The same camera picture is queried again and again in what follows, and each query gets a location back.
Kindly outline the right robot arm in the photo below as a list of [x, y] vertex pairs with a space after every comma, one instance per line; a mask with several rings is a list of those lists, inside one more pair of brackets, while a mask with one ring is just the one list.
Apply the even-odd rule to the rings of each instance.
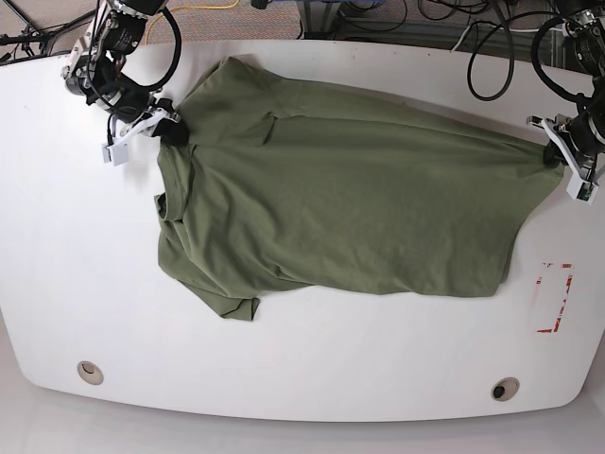
[[[156, 15], [172, 29], [173, 56], [160, 80], [142, 85], [125, 75], [123, 67], [143, 40], [148, 19]], [[165, 1], [98, 1], [94, 19], [74, 45], [61, 76], [70, 93], [108, 113], [108, 148], [137, 133], [181, 147], [188, 143], [190, 131], [173, 101], [156, 97], [174, 76], [181, 55], [182, 35]]]

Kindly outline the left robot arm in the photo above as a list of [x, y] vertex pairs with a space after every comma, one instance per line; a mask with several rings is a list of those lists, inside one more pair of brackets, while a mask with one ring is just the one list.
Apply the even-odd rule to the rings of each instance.
[[[534, 32], [531, 42], [531, 65], [550, 91], [577, 109], [572, 118], [559, 115], [554, 119], [552, 129], [562, 144], [557, 145], [554, 139], [548, 141], [544, 163], [550, 167], [575, 166], [583, 180], [595, 183], [604, 172], [597, 166], [598, 157], [604, 154], [604, 3], [554, 1], [544, 15], [547, 20]], [[563, 88], [543, 69], [542, 41], [556, 31], [562, 35], [552, 39], [560, 47], [551, 51], [553, 60], [590, 76], [590, 95]]]

